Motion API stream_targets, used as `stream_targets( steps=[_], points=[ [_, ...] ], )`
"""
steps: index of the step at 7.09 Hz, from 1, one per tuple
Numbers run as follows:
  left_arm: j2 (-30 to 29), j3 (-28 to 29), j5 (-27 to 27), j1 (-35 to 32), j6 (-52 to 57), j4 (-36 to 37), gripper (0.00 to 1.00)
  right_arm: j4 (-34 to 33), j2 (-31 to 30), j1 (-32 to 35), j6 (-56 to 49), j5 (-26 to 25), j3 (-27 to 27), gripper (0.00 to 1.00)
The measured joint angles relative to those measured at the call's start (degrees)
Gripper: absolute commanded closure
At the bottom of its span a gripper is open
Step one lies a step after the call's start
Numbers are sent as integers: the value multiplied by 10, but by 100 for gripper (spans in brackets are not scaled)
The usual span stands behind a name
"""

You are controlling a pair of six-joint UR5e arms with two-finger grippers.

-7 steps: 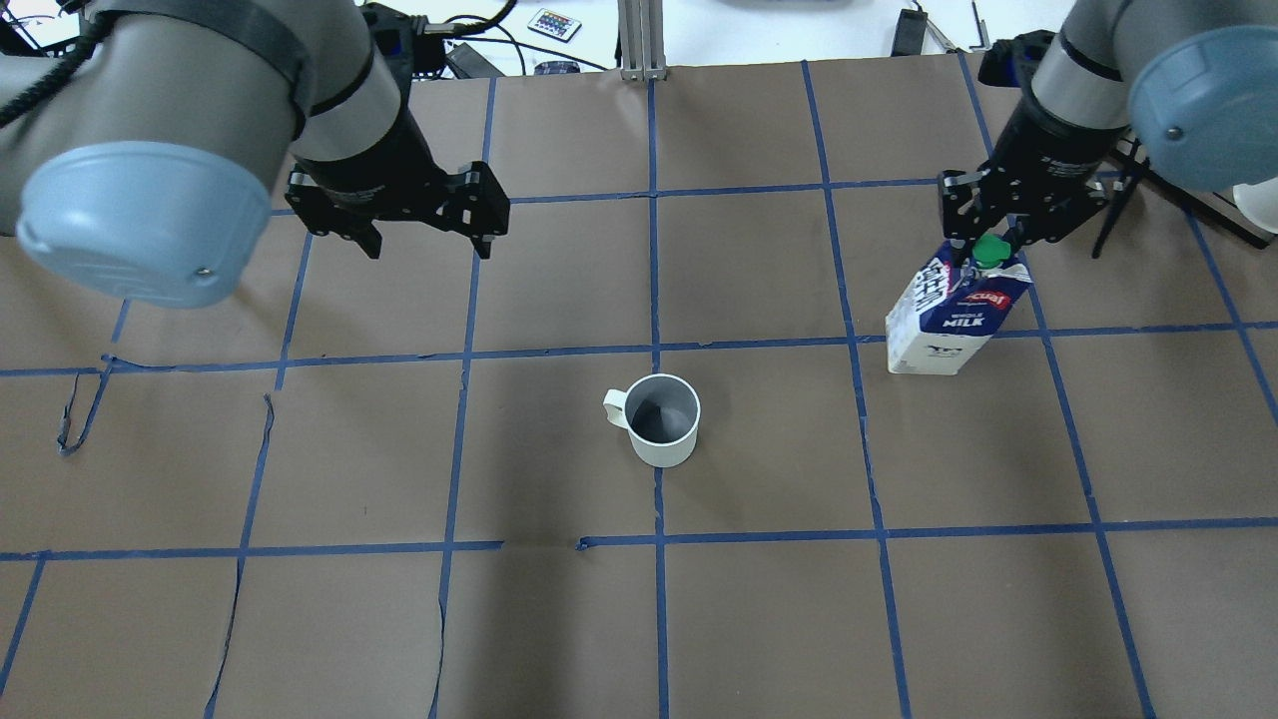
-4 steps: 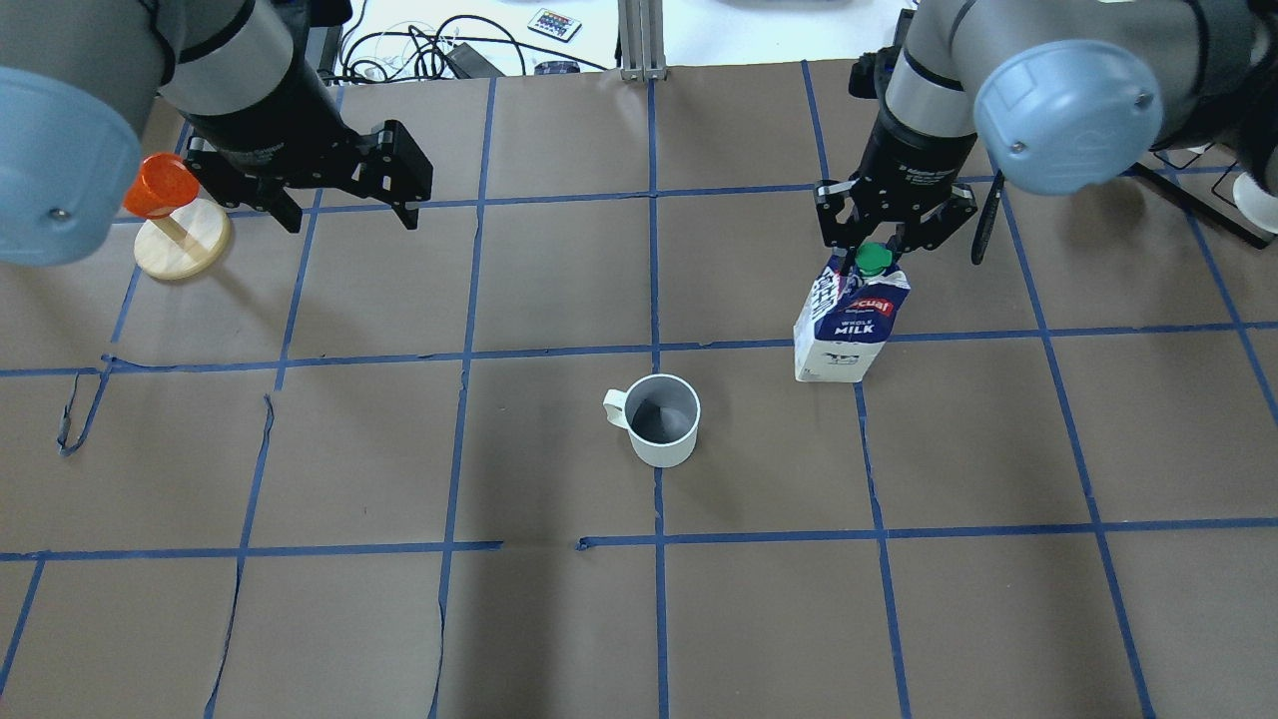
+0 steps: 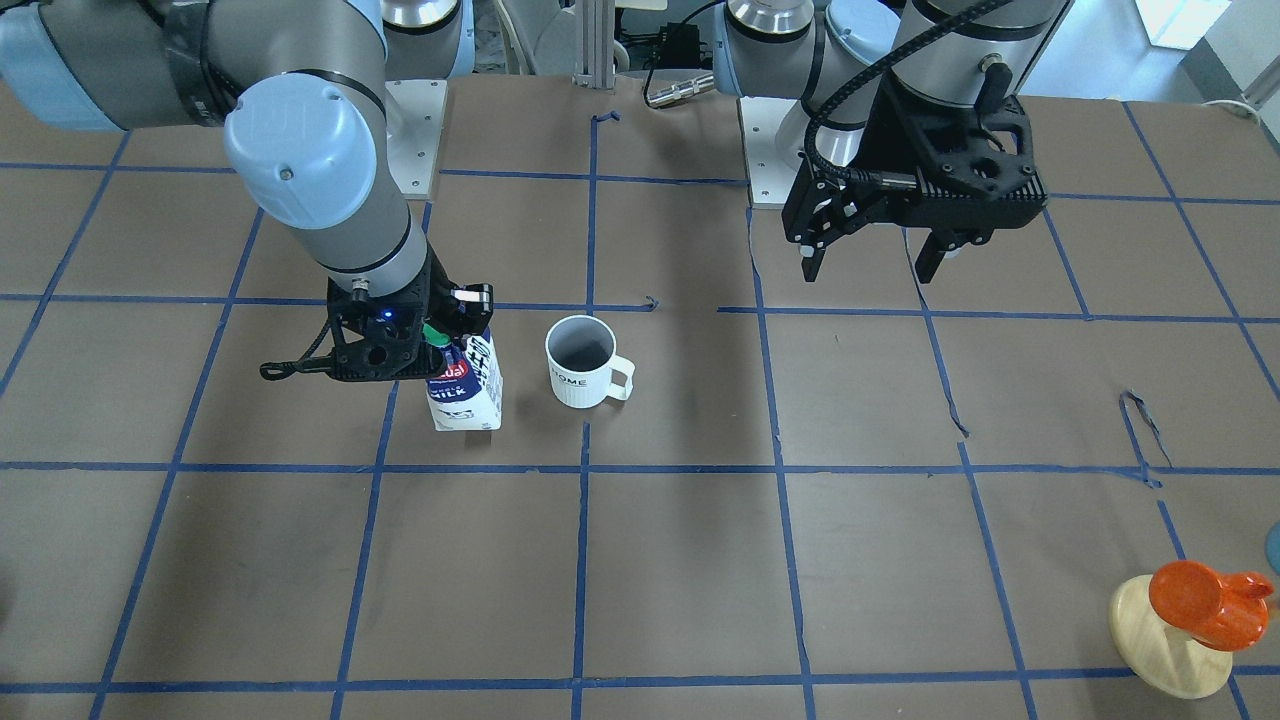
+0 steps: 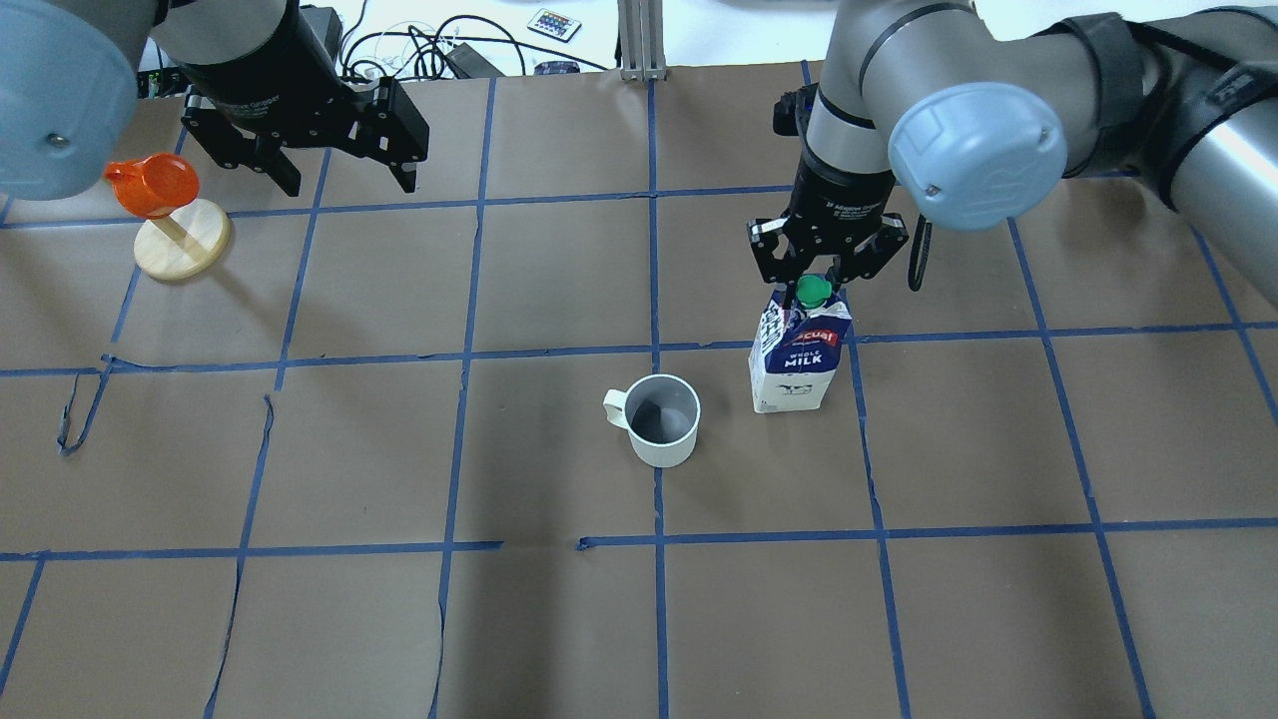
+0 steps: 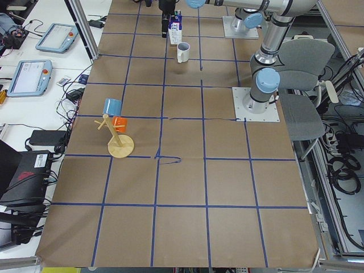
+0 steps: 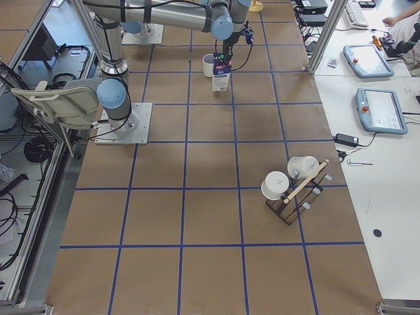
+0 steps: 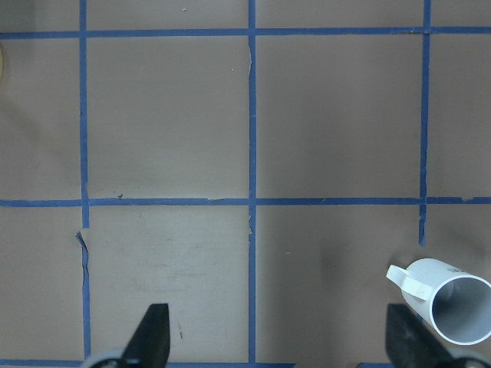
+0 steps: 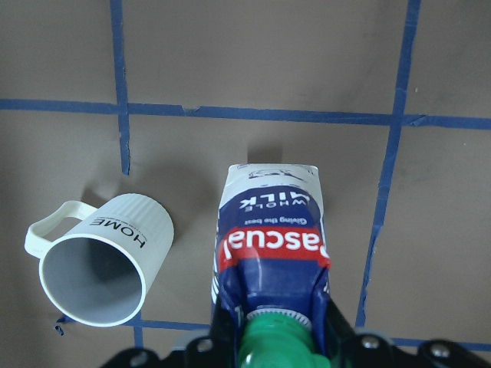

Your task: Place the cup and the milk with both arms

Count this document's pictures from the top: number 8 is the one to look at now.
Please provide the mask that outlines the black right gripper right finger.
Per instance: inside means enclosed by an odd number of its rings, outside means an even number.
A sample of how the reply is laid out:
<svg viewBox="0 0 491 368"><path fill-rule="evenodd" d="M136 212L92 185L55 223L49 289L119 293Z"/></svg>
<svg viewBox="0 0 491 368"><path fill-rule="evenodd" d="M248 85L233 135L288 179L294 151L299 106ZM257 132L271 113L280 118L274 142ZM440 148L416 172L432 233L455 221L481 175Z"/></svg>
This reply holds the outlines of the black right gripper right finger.
<svg viewBox="0 0 491 368"><path fill-rule="evenodd" d="M332 367L395 367L393 344L378 331L353 328L333 300L325 313L325 349Z"/></svg>

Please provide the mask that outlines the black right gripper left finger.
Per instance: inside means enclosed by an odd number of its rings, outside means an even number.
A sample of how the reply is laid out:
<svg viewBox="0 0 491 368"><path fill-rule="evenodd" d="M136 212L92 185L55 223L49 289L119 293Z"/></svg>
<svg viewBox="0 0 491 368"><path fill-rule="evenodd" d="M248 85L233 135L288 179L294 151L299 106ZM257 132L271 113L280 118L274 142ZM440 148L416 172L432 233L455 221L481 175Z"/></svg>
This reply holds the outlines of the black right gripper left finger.
<svg viewBox="0 0 491 368"><path fill-rule="evenodd" d="M239 345L246 325L244 300L217 298L209 329L174 350L170 367L240 367Z"/></svg>

